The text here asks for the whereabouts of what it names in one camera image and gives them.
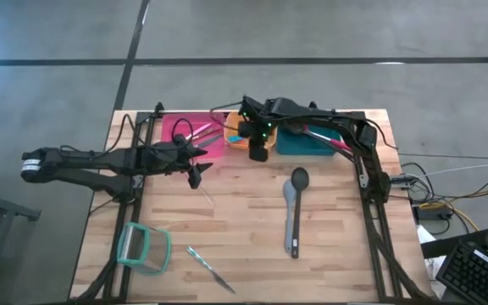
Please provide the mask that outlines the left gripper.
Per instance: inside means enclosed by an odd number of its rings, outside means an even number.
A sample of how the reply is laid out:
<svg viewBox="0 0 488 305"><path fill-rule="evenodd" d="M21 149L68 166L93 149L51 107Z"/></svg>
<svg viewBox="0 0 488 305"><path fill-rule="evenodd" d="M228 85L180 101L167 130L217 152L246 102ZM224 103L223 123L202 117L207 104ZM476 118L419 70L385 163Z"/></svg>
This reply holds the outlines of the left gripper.
<svg viewBox="0 0 488 305"><path fill-rule="evenodd" d="M193 159L208 154L208 151L195 147L182 134L176 134L170 141L160 141L153 145L157 158L164 161L166 169L170 171L189 172ZM193 168L201 174L211 168L213 163L194 164Z"/></svg>

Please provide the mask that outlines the pink blade knife silver handle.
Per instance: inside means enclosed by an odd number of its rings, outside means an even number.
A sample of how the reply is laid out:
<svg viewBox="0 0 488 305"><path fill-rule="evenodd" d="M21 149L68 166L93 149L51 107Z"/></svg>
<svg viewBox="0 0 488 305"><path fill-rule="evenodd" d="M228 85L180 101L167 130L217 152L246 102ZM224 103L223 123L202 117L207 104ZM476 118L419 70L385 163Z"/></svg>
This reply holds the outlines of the pink blade knife silver handle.
<svg viewBox="0 0 488 305"><path fill-rule="evenodd" d="M195 136L198 136L201 132L203 132L204 130L206 130L208 127L210 127L212 125L212 123L207 123L205 125L202 125L201 127L199 127L198 129L194 130L190 135L188 135L186 137L186 140L191 140L192 138L194 138Z"/></svg>

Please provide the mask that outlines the black slotted spoon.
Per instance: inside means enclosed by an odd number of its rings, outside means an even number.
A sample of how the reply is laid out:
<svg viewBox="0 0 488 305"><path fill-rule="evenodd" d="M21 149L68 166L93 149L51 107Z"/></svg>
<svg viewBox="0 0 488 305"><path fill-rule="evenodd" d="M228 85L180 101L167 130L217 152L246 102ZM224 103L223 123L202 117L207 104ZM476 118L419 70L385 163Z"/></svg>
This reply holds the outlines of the black slotted spoon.
<svg viewBox="0 0 488 305"><path fill-rule="evenodd" d="M302 192L309 185L309 175L308 172L302 168L298 167L293 170L291 174L291 183L296 190L296 202L294 211L294 222L291 240L291 257L294 259L299 258L299 234L300 234L300 216L301 216L301 200Z"/></svg>

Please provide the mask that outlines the red spoon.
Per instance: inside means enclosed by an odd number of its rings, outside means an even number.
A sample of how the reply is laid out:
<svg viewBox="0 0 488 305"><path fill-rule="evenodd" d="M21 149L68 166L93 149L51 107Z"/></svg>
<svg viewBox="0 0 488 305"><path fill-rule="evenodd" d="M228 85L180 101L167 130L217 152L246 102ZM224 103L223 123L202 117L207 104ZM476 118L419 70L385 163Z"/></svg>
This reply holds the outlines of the red spoon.
<svg viewBox="0 0 488 305"><path fill-rule="evenodd" d="M329 138L327 136L322 136L317 132L311 131L307 125L299 124L299 123L292 122L292 121L286 121L284 123L284 127L295 135L310 136L313 139L320 141L329 147L341 149L341 150L346 151L346 152L351 151L351 148L348 145L346 145L345 143L343 143L339 140L336 140L336 139Z"/></svg>

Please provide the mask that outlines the green handled knife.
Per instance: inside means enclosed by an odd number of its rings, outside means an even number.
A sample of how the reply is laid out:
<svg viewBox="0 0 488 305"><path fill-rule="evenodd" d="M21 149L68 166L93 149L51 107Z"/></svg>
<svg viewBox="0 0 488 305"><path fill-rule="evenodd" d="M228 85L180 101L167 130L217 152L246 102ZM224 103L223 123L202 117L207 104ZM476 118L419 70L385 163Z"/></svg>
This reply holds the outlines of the green handled knife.
<svg viewBox="0 0 488 305"><path fill-rule="evenodd" d="M215 270L208 264L208 262L203 258L201 257L196 251L194 248L192 248L191 246L187 246L186 247L186 251L192 256L194 257L205 269L207 269L210 274L213 276L214 280L219 284L221 285L222 287L224 287L229 293L235 295L236 292L235 290L218 274L215 272Z"/></svg>

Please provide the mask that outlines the orange plastic bin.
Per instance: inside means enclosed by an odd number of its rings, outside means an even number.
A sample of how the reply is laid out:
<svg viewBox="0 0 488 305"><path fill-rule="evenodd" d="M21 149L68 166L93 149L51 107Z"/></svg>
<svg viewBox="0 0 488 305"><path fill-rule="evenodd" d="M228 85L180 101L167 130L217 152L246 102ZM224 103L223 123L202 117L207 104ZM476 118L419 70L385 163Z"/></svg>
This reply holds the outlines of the orange plastic bin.
<svg viewBox="0 0 488 305"><path fill-rule="evenodd" d="M242 141L230 143L227 141L229 136L238 136L237 127L238 124L243 121L244 118L240 116L236 111L229 112L226 116L224 123L224 139L228 143L228 146L235 149L247 150L248 149L248 139L243 139ZM277 141L277 129L274 128L270 133L269 139L265 142L265 147L269 150Z"/></svg>

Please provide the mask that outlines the pink plastic bin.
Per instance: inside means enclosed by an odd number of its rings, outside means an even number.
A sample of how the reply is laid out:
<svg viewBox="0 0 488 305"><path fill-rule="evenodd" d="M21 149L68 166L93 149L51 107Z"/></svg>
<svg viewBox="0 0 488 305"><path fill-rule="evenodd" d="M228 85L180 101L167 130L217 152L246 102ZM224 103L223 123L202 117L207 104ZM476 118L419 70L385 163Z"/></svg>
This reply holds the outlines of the pink plastic bin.
<svg viewBox="0 0 488 305"><path fill-rule="evenodd" d="M212 123L209 128L221 127L223 129L222 125L220 125L219 122L221 122L225 118L224 115L222 113L213 113L213 116L214 117L211 118L210 114L206 112L165 114L162 120L161 140L170 141L172 139L172 135L176 134L182 134L183 136L187 137L191 134L188 123L191 124L193 131L207 123ZM193 141L191 139L192 144L196 146L196 144L216 135L222 135L223 137L217 140L215 143L205 148L202 148L208 151L208 154L199 157L199 159L219 158L223 156L225 150L224 131L215 135L205 136L201 139L198 139L197 141Z"/></svg>

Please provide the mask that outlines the blue plastic bin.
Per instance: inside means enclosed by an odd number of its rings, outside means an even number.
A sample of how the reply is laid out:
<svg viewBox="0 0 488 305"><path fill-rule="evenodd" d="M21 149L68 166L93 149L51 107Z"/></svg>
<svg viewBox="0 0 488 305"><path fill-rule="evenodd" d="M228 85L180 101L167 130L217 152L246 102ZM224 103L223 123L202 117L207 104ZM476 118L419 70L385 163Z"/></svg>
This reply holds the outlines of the blue plastic bin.
<svg viewBox="0 0 488 305"><path fill-rule="evenodd" d="M310 136L293 134L280 125L277 130L276 149L282 155L333 156L335 151Z"/></svg>

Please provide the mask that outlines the teal framed mesh strainer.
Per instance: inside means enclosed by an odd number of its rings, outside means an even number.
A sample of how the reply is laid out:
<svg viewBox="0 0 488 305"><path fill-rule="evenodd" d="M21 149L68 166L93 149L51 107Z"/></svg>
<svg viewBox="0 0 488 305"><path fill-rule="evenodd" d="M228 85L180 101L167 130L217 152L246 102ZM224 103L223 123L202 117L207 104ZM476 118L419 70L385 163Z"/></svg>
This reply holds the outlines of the teal framed mesh strainer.
<svg viewBox="0 0 488 305"><path fill-rule="evenodd" d="M128 222L119 236L116 261L141 275L160 275L168 268L171 242L167 230Z"/></svg>

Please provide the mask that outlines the black power strip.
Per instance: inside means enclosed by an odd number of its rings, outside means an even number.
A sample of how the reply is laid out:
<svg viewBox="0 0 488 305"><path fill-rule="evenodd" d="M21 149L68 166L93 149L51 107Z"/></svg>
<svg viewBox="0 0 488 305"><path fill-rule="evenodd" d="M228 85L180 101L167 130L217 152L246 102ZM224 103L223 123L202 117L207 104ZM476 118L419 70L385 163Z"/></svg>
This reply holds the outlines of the black power strip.
<svg viewBox="0 0 488 305"><path fill-rule="evenodd" d="M438 208L413 207L413 216L417 222L422 220L443 220L452 217L452 210L446 206Z"/></svg>

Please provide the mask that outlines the white paper sheet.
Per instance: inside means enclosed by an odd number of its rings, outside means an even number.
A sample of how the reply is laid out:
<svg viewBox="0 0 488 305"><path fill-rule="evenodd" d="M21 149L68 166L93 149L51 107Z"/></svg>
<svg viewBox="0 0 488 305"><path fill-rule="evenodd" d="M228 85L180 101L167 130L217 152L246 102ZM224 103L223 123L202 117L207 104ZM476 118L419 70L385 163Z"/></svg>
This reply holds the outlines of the white paper sheet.
<svg viewBox="0 0 488 305"><path fill-rule="evenodd" d="M429 241L434 241L435 238L422 226L417 225L417 233L419 238L419 243L424 244ZM439 296L441 294L441 285L437 283L435 277L441 267L442 260L439 258L426 258L424 260L427 275L430 280L433 292Z"/></svg>

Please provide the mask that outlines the black keyboard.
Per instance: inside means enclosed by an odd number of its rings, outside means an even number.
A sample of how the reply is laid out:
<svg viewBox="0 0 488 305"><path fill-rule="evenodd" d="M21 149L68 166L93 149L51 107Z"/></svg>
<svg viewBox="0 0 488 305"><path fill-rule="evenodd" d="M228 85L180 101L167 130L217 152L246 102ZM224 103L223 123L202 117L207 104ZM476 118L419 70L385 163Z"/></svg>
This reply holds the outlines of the black keyboard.
<svg viewBox="0 0 488 305"><path fill-rule="evenodd" d="M488 305L488 252L477 244L460 241L435 278L467 302Z"/></svg>

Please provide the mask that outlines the black aluminium table frame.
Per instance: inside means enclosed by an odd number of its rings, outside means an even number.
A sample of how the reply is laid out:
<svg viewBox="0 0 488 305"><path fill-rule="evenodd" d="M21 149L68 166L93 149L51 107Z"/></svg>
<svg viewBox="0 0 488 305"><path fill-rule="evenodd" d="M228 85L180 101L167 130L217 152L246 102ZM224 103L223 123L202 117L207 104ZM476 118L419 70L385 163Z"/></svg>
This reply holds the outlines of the black aluminium table frame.
<svg viewBox="0 0 488 305"><path fill-rule="evenodd" d="M271 151L266 162L252 161L241 149L225 146L209 160L201 185L215 201L191 189L184 174L154 175L143 183L134 205L108 202L99 192L69 292L69 305L124 303L375 302L377 283L393 292L388 263L369 233L388 231L387 246L409 278L425 294L429 277L410 204L394 191L377 214L363 204L354 165L335 155L284 156ZM283 185L302 167L309 185L302 192L299 258L285 250L286 201ZM79 295L100 274L117 245L119 222L136 221L167 230L168 268L160 275L138 274L118 266L110 291L93 300ZM187 251L191 246L236 292L219 285Z"/></svg>

